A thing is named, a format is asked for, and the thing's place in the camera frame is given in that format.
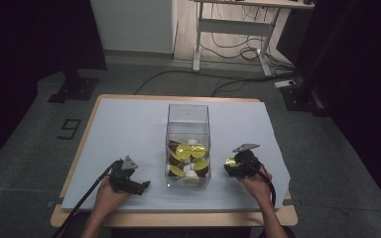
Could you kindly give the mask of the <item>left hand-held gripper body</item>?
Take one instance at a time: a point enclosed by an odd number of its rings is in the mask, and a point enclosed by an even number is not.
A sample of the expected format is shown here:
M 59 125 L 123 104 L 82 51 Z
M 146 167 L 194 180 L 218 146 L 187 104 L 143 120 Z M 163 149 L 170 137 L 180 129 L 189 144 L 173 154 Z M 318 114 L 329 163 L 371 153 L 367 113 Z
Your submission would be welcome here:
M 134 182 L 130 180 L 130 177 L 134 174 L 137 168 L 138 166 L 129 156 L 124 160 L 119 159 L 116 161 L 113 164 L 109 175 L 109 181 L 113 190 L 121 192 L 125 191 L 125 188 L 128 186 L 134 186 Z

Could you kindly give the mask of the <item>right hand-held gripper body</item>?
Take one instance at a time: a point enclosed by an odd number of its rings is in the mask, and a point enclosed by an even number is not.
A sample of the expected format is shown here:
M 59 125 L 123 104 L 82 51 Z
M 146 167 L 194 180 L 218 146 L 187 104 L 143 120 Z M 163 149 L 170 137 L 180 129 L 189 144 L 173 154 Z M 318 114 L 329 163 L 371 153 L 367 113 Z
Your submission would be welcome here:
M 252 177 L 259 172 L 261 163 L 258 158 L 252 152 L 252 149 L 258 148 L 259 144 L 243 144 L 233 150 L 233 153 L 244 153 L 246 158 L 242 163 L 239 163 L 242 167 L 241 176 L 232 176 L 237 178 Z

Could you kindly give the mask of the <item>clear plastic box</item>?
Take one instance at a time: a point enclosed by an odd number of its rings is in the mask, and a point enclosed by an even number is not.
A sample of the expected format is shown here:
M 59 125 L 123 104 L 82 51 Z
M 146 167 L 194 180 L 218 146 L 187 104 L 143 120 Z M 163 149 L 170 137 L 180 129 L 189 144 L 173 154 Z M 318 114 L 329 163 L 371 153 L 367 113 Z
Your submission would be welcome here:
M 165 146 L 167 187 L 207 187 L 211 178 L 208 106 L 171 104 Z

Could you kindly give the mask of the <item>person's right hand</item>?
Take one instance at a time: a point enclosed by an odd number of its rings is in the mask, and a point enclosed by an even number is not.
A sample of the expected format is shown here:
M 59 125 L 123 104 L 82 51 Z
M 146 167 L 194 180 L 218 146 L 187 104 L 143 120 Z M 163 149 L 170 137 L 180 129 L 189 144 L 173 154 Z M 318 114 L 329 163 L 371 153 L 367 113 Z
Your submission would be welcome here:
M 271 200 L 272 191 L 259 175 L 252 177 L 239 178 L 249 194 L 255 198 L 261 209 L 274 207 Z

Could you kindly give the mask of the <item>person's left hand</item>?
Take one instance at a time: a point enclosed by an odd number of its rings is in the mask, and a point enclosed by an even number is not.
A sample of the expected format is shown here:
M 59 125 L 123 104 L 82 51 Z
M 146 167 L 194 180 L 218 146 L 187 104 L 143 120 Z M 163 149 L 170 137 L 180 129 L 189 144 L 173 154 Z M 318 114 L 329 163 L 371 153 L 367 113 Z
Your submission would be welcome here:
M 105 177 L 98 189 L 92 213 L 96 217 L 104 218 L 114 212 L 128 196 L 128 192 L 114 191 L 109 177 Z

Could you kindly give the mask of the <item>white table sheet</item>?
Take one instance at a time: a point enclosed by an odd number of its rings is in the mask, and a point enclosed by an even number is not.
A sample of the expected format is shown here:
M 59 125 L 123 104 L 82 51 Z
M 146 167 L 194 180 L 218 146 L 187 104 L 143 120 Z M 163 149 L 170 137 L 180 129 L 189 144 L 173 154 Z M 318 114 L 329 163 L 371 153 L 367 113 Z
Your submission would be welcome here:
M 64 196 L 62 208 L 72 209 L 113 162 L 130 156 L 139 166 L 133 180 L 151 184 L 141 195 L 128 198 L 129 211 L 256 210 L 256 201 L 244 186 L 224 170 L 232 150 L 246 143 L 273 175 L 276 206 L 283 206 L 290 175 L 264 103 L 253 100 L 203 99 L 209 112 L 211 178 L 206 187 L 173 187 L 165 179 L 165 140 L 171 100 L 100 97 L 84 134 L 83 147 Z

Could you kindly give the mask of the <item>wooden table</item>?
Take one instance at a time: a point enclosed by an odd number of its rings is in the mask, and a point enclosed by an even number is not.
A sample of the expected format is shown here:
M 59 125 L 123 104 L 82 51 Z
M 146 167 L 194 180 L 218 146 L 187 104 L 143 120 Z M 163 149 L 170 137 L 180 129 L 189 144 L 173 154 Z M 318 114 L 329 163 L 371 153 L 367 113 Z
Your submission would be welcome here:
M 240 99 L 240 98 L 208 98 L 208 97 L 175 97 L 175 96 L 144 96 L 144 95 L 114 95 L 102 94 L 98 96 L 84 134 L 88 131 L 90 120 L 96 111 L 97 103 L 100 97 L 109 98 L 131 98 L 146 100 L 171 100 L 172 104 L 201 105 L 203 99 L 213 99 L 215 101 L 243 101 L 250 102 L 257 99 Z M 72 162 L 72 166 L 63 186 L 61 197 L 64 200 L 69 183 L 79 159 L 78 151 L 83 147 L 84 139 L 80 141 L 77 153 Z M 285 199 L 290 198 L 289 191 L 285 194 Z M 92 207 L 95 199 L 94 192 L 90 189 L 78 201 L 84 209 Z M 55 227 L 61 226 L 69 214 L 70 209 L 62 208 L 62 203 L 57 205 L 51 218 L 51 223 Z M 277 215 L 284 225 L 293 226 L 298 221 L 298 216 L 293 205 L 277 207 Z M 259 208 L 256 210 L 227 210 L 227 211 L 129 211 L 121 208 L 106 221 L 106 225 L 112 227 L 232 227 L 232 226 L 260 226 L 263 223 L 262 215 Z

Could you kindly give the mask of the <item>black stand base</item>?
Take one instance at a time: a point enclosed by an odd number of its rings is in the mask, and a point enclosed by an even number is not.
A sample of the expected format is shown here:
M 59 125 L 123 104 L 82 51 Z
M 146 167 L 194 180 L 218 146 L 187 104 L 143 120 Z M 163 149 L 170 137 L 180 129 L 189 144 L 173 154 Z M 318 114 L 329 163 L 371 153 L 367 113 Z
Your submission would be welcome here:
M 315 89 L 306 92 L 302 88 L 288 86 L 281 88 L 280 92 L 289 111 L 311 112 L 316 117 L 329 116 L 325 104 Z
M 98 78 L 81 77 L 76 69 L 64 70 L 63 76 L 62 87 L 49 98 L 49 103 L 65 103 L 67 100 L 88 101 L 99 82 Z

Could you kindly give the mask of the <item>white power strip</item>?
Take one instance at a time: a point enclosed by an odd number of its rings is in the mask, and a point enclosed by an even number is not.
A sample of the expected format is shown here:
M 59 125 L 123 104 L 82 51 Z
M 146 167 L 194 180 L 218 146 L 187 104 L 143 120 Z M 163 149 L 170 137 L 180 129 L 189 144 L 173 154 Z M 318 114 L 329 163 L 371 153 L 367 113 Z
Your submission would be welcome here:
M 283 88 L 283 87 L 289 87 L 289 86 L 296 86 L 296 82 L 293 80 L 283 80 L 278 81 L 274 83 L 275 88 Z

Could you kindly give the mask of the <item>dark curtain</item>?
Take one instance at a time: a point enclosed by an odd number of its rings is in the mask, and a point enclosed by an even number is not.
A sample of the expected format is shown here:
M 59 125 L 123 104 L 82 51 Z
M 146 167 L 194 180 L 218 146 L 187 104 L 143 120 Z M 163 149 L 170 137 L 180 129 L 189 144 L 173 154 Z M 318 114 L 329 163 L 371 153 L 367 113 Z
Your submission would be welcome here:
M 19 125 L 42 78 L 106 69 L 91 0 L 0 0 L 0 149 Z
M 296 66 L 381 189 L 381 0 L 317 0 Z

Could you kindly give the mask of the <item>white metal table frame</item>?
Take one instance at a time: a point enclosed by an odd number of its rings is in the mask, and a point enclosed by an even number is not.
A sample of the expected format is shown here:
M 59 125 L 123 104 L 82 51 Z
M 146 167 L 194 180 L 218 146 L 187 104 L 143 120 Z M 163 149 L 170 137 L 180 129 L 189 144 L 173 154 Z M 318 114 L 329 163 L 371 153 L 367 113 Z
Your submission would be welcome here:
M 231 35 L 246 35 L 265 37 L 262 48 L 257 52 L 263 73 L 269 77 L 272 75 L 267 62 L 267 49 L 269 47 L 278 17 L 282 9 L 313 9 L 315 4 L 311 0 L 191 0 L 198 4 L 196 22 L 196 42 L 193 51 L 192 70 L 200 69 L 200 39 L 202 33 L 218 33 Z M 235 20 L 220 20 L 203 17 L 204 4 L 228 4 L 236 6 L 254 6 L 273 8 L 275 13 L 270 22 L 246 22 Z

